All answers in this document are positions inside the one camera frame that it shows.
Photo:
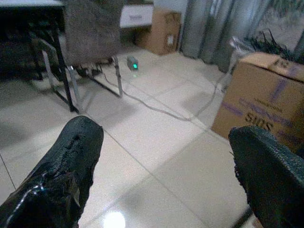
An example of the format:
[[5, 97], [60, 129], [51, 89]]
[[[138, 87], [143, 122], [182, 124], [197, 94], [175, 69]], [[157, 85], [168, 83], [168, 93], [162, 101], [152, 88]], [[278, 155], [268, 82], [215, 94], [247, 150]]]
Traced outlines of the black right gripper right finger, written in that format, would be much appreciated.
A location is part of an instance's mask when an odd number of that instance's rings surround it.
[[269, 131], [243, 126], [228, 134], [235, 174], [264, 228], [304, 226], [304, 160]]

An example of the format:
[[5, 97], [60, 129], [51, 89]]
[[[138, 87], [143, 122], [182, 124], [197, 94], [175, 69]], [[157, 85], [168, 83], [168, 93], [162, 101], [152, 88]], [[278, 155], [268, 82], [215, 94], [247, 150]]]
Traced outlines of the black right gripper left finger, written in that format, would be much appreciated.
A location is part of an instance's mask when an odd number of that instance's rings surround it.
[[102, 126], [72, 118], [21, 185], [0, 206], [2, 228], [77, 228], [104, 141]]

